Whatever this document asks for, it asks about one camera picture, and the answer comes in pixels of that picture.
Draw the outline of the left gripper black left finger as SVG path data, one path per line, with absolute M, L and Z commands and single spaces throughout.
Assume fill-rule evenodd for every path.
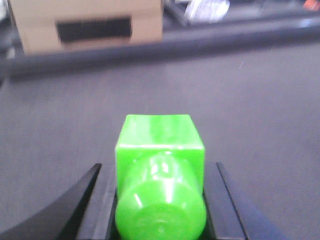
M 1 232 L 2 240 L 116 240 L 116 167 L 94 164 L 47 207 Z

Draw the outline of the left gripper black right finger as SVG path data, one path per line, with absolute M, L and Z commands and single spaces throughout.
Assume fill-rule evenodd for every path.
M 221 162 L 207 162 L 204 175 L 205 240 L 287 240 L 237 187 Z

